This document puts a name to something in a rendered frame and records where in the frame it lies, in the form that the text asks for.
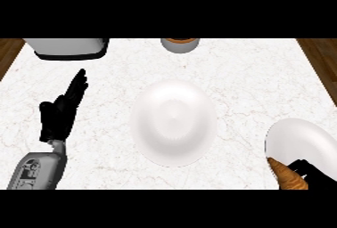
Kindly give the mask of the grey cup with brown contents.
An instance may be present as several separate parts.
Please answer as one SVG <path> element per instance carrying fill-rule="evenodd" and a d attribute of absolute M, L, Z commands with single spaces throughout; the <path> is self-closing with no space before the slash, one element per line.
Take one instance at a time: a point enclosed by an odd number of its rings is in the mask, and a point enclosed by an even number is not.
<path fill-rule="evenodd" d="M 162 47 L 171 53 L 189 53 L 198 46 L 198 38 L 189 39 L 173 39 L 173 38 L 162 38 L 161 43 Z"/>

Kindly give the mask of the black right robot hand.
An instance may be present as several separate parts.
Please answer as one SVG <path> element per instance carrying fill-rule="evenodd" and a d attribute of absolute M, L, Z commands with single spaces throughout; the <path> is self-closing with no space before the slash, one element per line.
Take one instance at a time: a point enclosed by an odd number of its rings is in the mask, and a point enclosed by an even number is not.
<path fill-rule="evenodd" d="M 337 181 L 304 159 L 297 159 L 288 168 L 304 178 L 310 190 L 337 191 Z"/>

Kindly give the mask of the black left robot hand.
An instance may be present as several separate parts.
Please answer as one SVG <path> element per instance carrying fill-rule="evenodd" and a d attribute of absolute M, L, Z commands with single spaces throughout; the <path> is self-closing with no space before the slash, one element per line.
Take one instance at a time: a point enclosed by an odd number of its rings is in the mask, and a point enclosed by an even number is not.
<path fill-rule="evenodd" d="M 47 143 L 50 140 L 66 140 L 87 87 L 85 70 L 81 69 L 72 78 L 66 93 L 60 94 L 53 102 L 40 103 L 41 142 Z"/>

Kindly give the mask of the white appliance with black base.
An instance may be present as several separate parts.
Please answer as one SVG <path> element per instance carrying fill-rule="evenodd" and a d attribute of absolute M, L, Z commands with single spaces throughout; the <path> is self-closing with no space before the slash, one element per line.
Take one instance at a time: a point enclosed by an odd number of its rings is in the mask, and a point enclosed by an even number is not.
<path fill-rule="evenodd" d="M 41 60 L 84 61 L 106 54 L 108 38 L 25 38 Z"/>

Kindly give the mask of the large white plate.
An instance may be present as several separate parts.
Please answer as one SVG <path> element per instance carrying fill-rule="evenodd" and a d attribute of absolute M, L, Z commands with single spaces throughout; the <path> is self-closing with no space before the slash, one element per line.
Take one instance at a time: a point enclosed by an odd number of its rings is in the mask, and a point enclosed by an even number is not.
<path fill-rule="evenodd" d="M 140 94 L 130 115 L 134 144 L 164 167 L 193 163 L 211 148 L 217 116 L 205 92 L 184 80 L 164 80 Z"/>

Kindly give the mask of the brown croissant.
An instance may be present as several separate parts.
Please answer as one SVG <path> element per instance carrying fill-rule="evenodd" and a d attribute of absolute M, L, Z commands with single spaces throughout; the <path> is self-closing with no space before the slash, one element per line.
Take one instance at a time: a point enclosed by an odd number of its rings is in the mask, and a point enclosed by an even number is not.
<path fill-rule="evenodd" d="M 280 163 L 273 158 L 267 158 L 267 162 L 270 165 L 270 170 L 276 175 L 276 181 L 282 190 L 306 190 L 307 182 L 298 175 L 295 171 L 292 171 L 288 166 Z"/>

